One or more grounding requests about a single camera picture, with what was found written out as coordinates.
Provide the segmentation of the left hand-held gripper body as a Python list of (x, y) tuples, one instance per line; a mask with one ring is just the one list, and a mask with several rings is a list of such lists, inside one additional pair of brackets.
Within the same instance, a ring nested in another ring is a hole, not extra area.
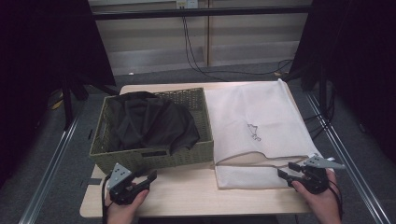
[(135, 178), (135, 173), (116, 163), (107, 184), (110, 200), (118, 205), (131, 204), (147, 188), (145, 182), (133, 185)]

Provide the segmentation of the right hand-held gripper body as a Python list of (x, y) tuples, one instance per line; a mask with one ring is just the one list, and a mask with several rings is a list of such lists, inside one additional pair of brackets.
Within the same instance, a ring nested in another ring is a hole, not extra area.
[(313, 156), (304, 161), (301, 166), (305, 167), (305, 173), (298, 177), (300, 182), (310, 193), (320, 194), (329, 188), (329, 178), (326, 169), (345, 169), (344, 164), (340, 164), (320, 156)]

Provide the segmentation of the green woven basket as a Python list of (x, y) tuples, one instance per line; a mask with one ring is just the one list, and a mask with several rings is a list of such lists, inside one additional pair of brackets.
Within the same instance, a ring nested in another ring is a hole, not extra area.
[(116, 163), (131, 171), (140, 168), (159, 169), (213, 161), (213, 136), (207, 111), (205, 92), (203, 88), (176, 91), (155, 92), (163, 99), (183, 105), (191, 113), (199, 141), (192, 148), (135, 148), (114, 151), (118, 137), (115, 135), (116, 122), (119, 116), (114, 111), (117, 101), (124, 102), (126, 95), (106, 97), (103, 101), (101, 114), (97, 123), (90, 158), (106, 175), (110, 174)]

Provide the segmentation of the dark cloth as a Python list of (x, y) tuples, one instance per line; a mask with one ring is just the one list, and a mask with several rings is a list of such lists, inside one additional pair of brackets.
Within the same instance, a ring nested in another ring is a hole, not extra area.
[(151, 92), (129, 92), (108, 100), (113, 113), (109, 151), (165, 148), (191, 149), (200, 134), (190, 111)]

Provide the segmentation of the white mesh laundry bag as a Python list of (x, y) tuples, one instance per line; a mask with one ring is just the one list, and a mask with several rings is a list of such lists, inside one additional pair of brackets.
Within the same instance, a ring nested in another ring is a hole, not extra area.
[(280, 189), (290, 162), (316, 154), (288, 85), (264, 81), (205, 92), (220, 189)]

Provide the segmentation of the person's right hand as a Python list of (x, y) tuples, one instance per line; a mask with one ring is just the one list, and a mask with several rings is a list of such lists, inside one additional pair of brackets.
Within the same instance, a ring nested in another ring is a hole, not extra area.
[(329, 188), (320, 194), (310, 193), (300, 182), (293, 181), (292, 185), (304, 198), (312, 210), (319, 224), (342, 224), (341, 195), (336, 184), (335, 173), (327, 169)]

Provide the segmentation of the person's left hand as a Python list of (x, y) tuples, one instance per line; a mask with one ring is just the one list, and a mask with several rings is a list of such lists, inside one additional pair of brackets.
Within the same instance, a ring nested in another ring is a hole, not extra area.
[(106, 224), (133, 224), (135, 213), (149, 195), (149, 190), (141, 191), (131, 204), (118, 205), (110, 200), (106, 194)]

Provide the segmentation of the black stand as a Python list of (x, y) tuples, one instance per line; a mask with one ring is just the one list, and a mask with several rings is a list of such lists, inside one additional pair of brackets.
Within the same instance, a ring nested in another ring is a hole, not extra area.
[(306, 63), (304, 65), (293, 65), (287, 75), (282, 80), (289, 82), (299, 78), (303, 91), (312, 91), (318, 89), (319, 113), (325, 119), (329, 117), (327, 105), (327, 78), (326, 72), (321, 63)]
[(74, 121), (71, 94), (74, 94), (79, 101), (87, 100), (89, 94), (85, 89), (85, 85), (94, 86), (97, 90), (107, 93), (108, 95), (119, 94), (118, 91), (110, 89), (106, 84), (101, 84), (99, 81), (96, 81), (85, 75), (62, 75), (61, 84), (65, 113), (65, 131), (72, 125)]

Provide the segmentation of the black curtain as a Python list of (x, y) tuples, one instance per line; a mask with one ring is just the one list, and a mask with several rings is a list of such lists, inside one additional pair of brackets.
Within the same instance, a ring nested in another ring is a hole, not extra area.
[(396, 163), (396, 0), (312, 0), (290, 71), (325, 76)]
[(89, 0), (0, 0), (0, 188), (35, 138), (50, 95), (115, 84)]

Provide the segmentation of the black horizontal bar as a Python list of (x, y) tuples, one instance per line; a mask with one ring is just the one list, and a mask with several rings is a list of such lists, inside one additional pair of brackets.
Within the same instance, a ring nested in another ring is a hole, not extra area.
[(132, 20), (157, 18), (186, 18), (206, 16), (233, 16), (233, 15), (260, 15), (260, 14), (294, 14), (309, 13), (311, 6), (284, 6), (284, 7), (220, 7), (196, 9), (164, 9), (145, 11), (105, 11), (94, 12), (92, 16), (97, 21)]

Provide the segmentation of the white power outlet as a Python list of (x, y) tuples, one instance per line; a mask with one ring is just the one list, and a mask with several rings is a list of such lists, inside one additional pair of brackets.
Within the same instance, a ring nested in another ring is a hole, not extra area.
[(196, 9), (198, 0), (176, 0), (177, 9)]

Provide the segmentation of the metal floor rail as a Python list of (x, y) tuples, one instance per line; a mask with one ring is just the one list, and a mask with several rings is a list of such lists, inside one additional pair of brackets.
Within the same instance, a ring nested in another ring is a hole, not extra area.
[(75, 129), (78, 126), (80, 120), (80, 115), (77, 115), (69, 125), (69, 127), (64, 131), (62, 138), (57, 145), (54, 154), (49, 162), (49, 165), (43, 174), (38, 187), (35, 190), (33, 197), (27, 204), (21, 219), (18, 224), (35, 224), (36, 219), (41, 211), (44, 201), (50, 191), (52, 182), (57, 174), (60, 167), (61, 161), (63, 160), (64, 153), (74, 135)]
[(318, 116), (319, 123), (321, 127), (325, 130), (325, 133), (330, 140), (333, 149), (337, 153), (341, 162), (345, 165), (346, 171), (353, 182), (357, 192), (361, 196), (364, 204), (368, 208), (371, 216), (374, 218), (376, 224), (391, 224), (389, 216), (386, 210), (382, 206), (381, 202), (377, 199), (372, 189), (367, 184), (366, 180), (363, 178), (360, 170), (356, 166), (355, 162), (350, 157), (347, 152), (347, 148), (340, 139), (338, 133), (332, 126), (332, 124), (327, 121), (319, 113), (318, 99), (312, 94), (306, 94), (307, 101), (311, 105), (316, 116)]

